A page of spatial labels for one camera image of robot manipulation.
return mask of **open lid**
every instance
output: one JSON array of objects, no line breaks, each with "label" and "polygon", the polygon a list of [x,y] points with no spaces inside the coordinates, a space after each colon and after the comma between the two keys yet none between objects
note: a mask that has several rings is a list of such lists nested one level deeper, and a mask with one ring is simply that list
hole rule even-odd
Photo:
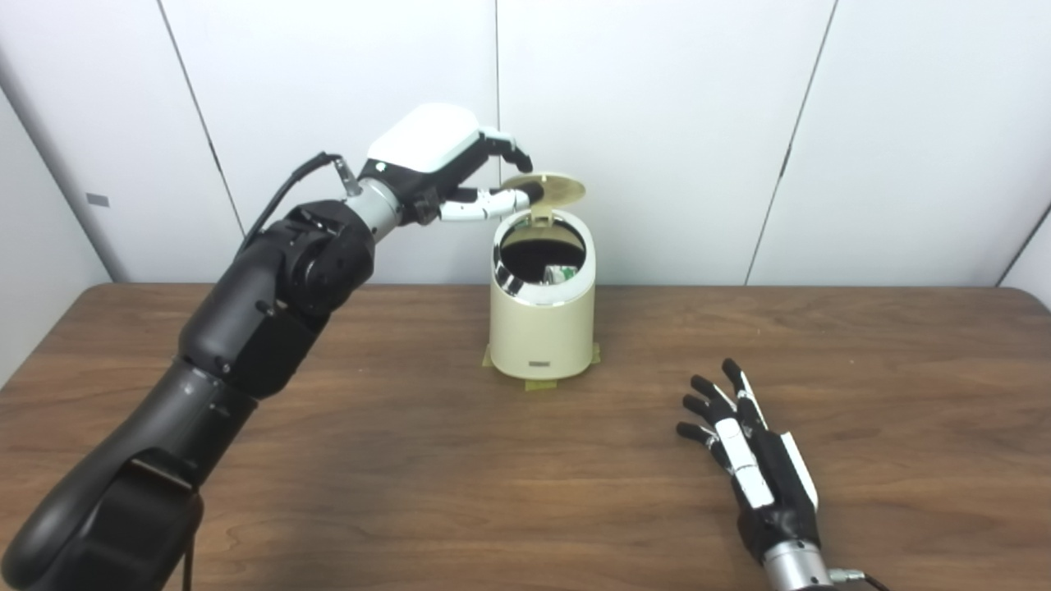
[{"label": "open lid", "polygon": [[503,182],[501,189],[512,189],[526,183],[539,183],[543,197],[533,204],[530,218],[533,225],[551,225],[551,210],[579,201],[584,196],[584,185],[568,175],[558,172],[530,172],[518,175]]}]

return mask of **cable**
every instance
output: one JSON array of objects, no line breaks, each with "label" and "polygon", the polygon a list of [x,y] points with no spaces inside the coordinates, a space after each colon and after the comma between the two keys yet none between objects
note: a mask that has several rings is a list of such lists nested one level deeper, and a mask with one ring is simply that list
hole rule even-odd
[{"label": "cable", "polygon": [[865,583],[871,585],[872,587],[875,587],[880,591],[890,591],[890,589],[887,589],[886,585],[880,583],[879,580],[875,579],[874,576],[870,574],[865,574]]},{"label": "cable", "polygon": [[191,591],[193,587],[193,538],[186,546],[183,554],[183,591]]},{"label": "cable", "polygon": [[285,181],[285,184],[281,185],[281,188],[277,189],[277,192],[273,193],[273,197],[270,198],[270,203],[266,204],[266,208],[264,208],[263,212],[260,213],[260,217],[255,220],[255,223],[252,224],[252,227],[248,230],[247,233],[245,233],[245,240],[244,242],[241,243],[241,248],[238,248],[238,254],[243,252],[244,249],[248,247],[248,244],[251,243],[251,241],[255,238],[255,236],[260,233],[260,231],[263,229],[263,226],[266,225],[267,220],[269,220],[270,216],[273,216],[274,210],[277,209],[277,205],[281,204],[282,200],[285,199],[285,196],[288,195],[288,191],[291,190],[292,185],[302,181],[304,178],[306,178],[307,175],[313,172],[314,170],[321,168],[322,166],[325,166],[331,162],[335,162],[336,160],[342,160],[342,159],[343,157],[341,157],[337,154],[325,154],[323,151],[317,156],[311,158],[310,160],[304,162],[298,168],[292,171],[292,175],[288,178],[287,181]]}]

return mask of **trash can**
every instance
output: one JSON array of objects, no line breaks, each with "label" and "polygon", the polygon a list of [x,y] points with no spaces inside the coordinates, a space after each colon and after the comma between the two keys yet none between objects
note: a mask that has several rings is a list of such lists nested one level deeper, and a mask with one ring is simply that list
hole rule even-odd
[{"label": "trash can", "polygon": [[534,172],[543,198],[496,228],[490,273],[489,353],[501,372],[523,380],[576,375],[592,363],[595,244],[588,226],[562,209],[584,195],[575,179]]}]

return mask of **white wall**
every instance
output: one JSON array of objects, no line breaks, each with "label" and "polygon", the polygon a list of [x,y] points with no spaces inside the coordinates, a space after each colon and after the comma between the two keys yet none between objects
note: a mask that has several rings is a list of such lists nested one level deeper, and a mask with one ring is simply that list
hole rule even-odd
[{"label": "white wall", "polygon": [[0,2],[0,77],[116,279],[219,277],[242,235],[156,2]]},{"label": "white wall", "polygon": [[500,0],[500,124],[617,284],[744,283],[831,0]]},{"label": "white wall", "polygon": [[1028,291],[1051,309],[1051,222],[1040,224],[1002,285]]},{"label": "white wall", "polygon": [[80,293],[109,281],[0,91],[0,385]]},{"label": "white wall", "polygon": [[994,285],[1051,202],[1051,3],[840,2],[749,284]]},{"label": "white wall", "polygon": [[[1051,196],[1051,4],[840,2],[778,185],[832,1],[162,0],[232,197],[161,4],[0,2],[0,76],[118,279],[214,280],[306,158],[448,101],[585,181],[602,283],[992,285]],[[482,282],[492,231],[374,281]]]}]

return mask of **wood grain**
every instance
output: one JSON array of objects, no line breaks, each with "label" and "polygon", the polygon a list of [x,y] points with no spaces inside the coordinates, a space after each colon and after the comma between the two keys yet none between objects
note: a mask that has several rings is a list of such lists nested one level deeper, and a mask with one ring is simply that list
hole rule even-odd
[{"label": "wood grain", "polygon": [[[0,544],[153,385],[206,290],[91,289],[0,392]],[[796,434],[830,565],[899,591],[1051,589],[1032,298],[600,288],[602,363],[538,392],[480,367],[487,300],[355,293],[206,486],[197,589],[765,589],[725,474],[674,433],[689,375],[724,356]]]}]

